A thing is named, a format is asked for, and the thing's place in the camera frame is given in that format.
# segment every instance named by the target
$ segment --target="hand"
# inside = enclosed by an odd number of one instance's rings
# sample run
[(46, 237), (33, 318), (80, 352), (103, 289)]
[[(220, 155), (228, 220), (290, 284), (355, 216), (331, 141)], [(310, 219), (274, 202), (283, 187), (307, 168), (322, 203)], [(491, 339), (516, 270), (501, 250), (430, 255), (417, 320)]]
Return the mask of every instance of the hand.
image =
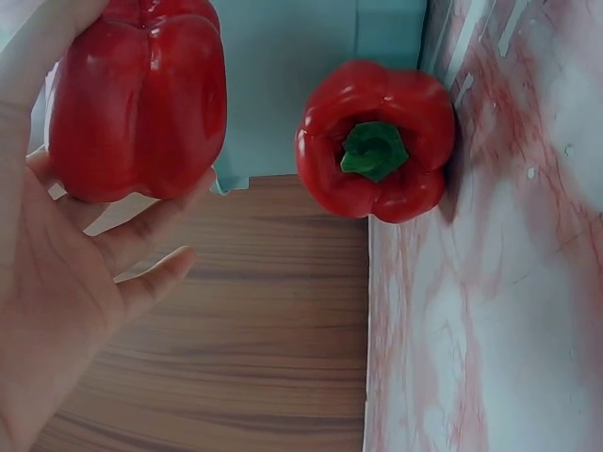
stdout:
[(25, 157), (30, 113), (45, 75), (106, 0), (47, 0), (0, 56), (0, 449), (26, 450), (95, 353), (124, 324), (165, 298), (192, 267), (181, 249), (135, 279), (143, 259), (208, 190), (158, 202), (94, 237), (105, 211), (54, 201), (45, 150)]

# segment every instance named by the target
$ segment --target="bell pepper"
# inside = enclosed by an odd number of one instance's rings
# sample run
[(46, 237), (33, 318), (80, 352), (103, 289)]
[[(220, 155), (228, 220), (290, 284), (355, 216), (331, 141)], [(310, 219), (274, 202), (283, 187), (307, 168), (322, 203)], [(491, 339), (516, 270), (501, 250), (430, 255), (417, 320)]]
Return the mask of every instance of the bell pepper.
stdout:
[(77, 199), (186, 194), (226, 134), (216, 11), (207, 0), (111, 0), (58, 63), (48, 101), (51, 165)]
[(333, 214), (401, 223), (440, 202), (454, 135), (454, 111), (436, 79), (351, 61), (307, 103), (298, 172)]

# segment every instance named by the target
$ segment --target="wood grain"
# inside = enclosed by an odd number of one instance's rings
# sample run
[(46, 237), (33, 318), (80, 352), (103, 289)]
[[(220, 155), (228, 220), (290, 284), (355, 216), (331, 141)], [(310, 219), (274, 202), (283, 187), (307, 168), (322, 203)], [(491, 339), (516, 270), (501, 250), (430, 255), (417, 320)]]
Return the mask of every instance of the wood grain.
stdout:
[(274, 178), (210, 196), (137, 270), (182, 244), (200, 255), (186, 283), (106, 347), (34, 450), (360, 451), (366, 223)]

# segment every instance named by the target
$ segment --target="palm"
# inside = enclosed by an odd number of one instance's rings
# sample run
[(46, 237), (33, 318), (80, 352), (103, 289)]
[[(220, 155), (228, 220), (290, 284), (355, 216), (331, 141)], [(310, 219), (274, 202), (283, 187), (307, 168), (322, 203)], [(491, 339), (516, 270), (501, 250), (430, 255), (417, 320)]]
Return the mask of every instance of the palm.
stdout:
[[(16, 232), (13, 240), (0, 240), (0, 375), (15, 382), (5, 394), (0, 385), (0, 408), (16, 412), (16, 425), (25, 426), (15, 437), (30, 437), (30, 429), (41, 427), (110, 335), (184, 279), (194, 262), (189, 249), (137, 278), (114, 281), (155, 248), (213, 181), (210, 172), (185, 198), (157, 202), (90, 237), (83, 230), (105, 206), (69, 195), (53, 200), (46, 189), (53, 181), (44, 150), (27, 164), (21, 201), (9, 209), (16, 215), (0, 217), (0, 231)], [(0, 192), (2, 202), (14, 199)], [(11, 255), (3, 265), (1, 258)], [(32, 419), (32, 409), (39, 420)]]
[(66, 347), (97, 344), (123, 318), (123, 301), (103, 255), (80, 229), (87, 219), (68, 218), (30, 171), (21, 212), (12, 309), (38, 333), (64, 336)]

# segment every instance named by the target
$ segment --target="pepper stem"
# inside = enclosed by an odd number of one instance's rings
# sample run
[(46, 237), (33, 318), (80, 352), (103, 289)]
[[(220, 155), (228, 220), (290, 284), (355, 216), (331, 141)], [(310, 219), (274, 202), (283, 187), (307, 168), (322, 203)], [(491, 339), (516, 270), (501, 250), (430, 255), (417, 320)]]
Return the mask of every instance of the pepper stem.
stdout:
[(343, 172), (354, 172), (379, 183), (410, 158), (398, 128), (387, 122), (357, 124), (343, 142)]

